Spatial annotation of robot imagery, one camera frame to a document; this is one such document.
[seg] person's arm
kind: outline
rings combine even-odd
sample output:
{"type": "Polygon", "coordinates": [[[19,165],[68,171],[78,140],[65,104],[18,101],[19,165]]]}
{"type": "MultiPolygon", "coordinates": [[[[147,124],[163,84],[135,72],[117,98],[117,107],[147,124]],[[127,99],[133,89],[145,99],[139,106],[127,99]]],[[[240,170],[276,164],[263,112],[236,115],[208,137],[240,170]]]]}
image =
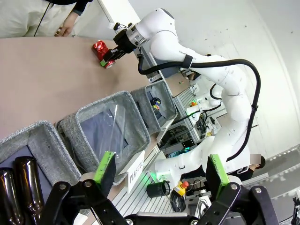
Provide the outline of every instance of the person's arm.
{"type": "Polygon", "coordinates": [[[86,4],[91,1],[93,0],[77,0],[72,12],[67,16],[62,27],[60,27],[60,31],[57,31],[55,36],[67,37],[72,32],[77,17],[83,13],[86,4]]]}

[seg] white label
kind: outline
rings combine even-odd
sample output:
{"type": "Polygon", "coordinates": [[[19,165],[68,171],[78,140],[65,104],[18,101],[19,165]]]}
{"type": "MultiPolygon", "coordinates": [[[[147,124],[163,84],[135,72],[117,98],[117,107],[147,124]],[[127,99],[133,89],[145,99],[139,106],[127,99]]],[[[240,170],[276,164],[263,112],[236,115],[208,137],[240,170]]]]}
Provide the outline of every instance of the white label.
{"type": "Polygon", "coordinates": [[[136,153],[132,159],[129,161],[127,166],[123,169],[121,173],[128,172],[127,176],[127,187],[128,187],[128,193],[130,194],[130,191],[132,190],[134,184],[138,180],[139,176],[143,172],[144,167],[144,157],[145,157],[145,151],[141,151],[136,153]]]}

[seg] white pants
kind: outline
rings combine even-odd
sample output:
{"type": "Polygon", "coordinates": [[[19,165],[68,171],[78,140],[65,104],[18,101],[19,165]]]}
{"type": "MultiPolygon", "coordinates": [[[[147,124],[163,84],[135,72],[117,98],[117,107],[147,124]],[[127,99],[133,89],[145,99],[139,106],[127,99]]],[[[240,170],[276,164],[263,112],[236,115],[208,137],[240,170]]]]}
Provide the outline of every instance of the white pants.
{"type": "MultiPolygon", "coordinates": [[[[0,0],[0,38],[32,37],[48,6],[45,0],[0,0]]],[[[36,36],[54,36],[74,4],[50,4],[36,36]]]]}

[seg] robotic arm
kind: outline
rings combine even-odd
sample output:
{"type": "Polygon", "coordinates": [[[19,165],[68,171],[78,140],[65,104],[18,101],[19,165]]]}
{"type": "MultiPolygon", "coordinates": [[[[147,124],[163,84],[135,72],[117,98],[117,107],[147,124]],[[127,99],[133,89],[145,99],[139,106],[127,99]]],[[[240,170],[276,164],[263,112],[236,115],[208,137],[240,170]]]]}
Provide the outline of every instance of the robotic arm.
{"type": "Polygon", "coordinates": [[[142,71],[140,64],[143,63],[143,57],[139,56],[140,73],[149,74],[165,68],[163,66],[181,66],[182,62],[185,62],[185,65],[188,64],[194,71],[224,88],[222,101],[230,116],[227,126],[223,126],[215,137],[206,138],[188,153],[156,162],[157,179],[170,181],[170,187],[173,188],[177,185],[183,173],[195,170],[200,165],[206,171],[207,158],[210,154],[218,154],[224,165],[227,159],[235,153],[232,152],[232,149],[238,140],[241,138],[246,139],[240,146],[237,155],[245,147],[256,111],[260,89],[259,74],[256,68],[246,60],[226,61],[226,59],[217,55],[207,57],[179,44],[175,30],[175,20],[170,13],[161,8],[148,14],[137,24],[131,25],[128,30],[122,30],[114,38],[118,47],[107,52],[104,60],[118,59],[149,40],[151,40],[150,51],[155,58],[173,62],[142,71]],[[250,67],[252,65],[251,68],[255,69],[258,88],[255,91],[255,100],[252,106],[245,93],[246,76],[234,64],[250,65],[250,67]]]}

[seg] human hand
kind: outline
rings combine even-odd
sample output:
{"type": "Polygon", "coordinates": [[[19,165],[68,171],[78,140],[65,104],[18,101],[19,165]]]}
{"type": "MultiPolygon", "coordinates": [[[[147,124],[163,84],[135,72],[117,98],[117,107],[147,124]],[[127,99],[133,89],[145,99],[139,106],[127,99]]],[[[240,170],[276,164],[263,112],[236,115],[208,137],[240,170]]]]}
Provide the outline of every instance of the human hand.
{"type": "Polygon", "coordinates": [[[75,20],[77,19],[78,14],[75,12],[71,12],[67,18],[65,19],[60,30],[57,30],[54,36],[56,37],[67,37],[73,30],[75,20]]]}

